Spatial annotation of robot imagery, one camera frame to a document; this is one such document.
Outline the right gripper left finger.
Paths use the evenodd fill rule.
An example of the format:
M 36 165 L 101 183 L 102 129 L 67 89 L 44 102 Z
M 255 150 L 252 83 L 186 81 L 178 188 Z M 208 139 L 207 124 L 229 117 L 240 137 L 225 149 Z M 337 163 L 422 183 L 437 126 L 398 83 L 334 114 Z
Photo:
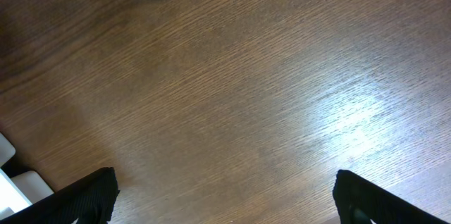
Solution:
M 114 168 L 100 168 L 1 224 L 107 224 L 119 192 Z

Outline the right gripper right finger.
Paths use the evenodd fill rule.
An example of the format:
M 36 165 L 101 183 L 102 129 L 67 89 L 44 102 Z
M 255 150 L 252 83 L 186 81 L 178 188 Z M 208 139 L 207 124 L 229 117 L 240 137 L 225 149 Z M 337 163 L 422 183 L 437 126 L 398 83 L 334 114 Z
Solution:
M 339 170 L 333 199 L 341 224 L 447 224 L 349 170 Z

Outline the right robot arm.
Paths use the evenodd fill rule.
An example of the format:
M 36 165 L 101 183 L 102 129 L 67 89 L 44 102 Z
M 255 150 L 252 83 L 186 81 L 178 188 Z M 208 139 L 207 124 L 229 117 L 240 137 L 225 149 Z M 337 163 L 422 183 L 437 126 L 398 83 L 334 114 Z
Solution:
M 2 223 L 95 223 L 111 220 L 120 193 L 115 170 L 100 168 L 54 192 L 33 170 L 1 173 Z M 349 170 L 335 176 L 333 199 L 341 223 L 441 223 Z

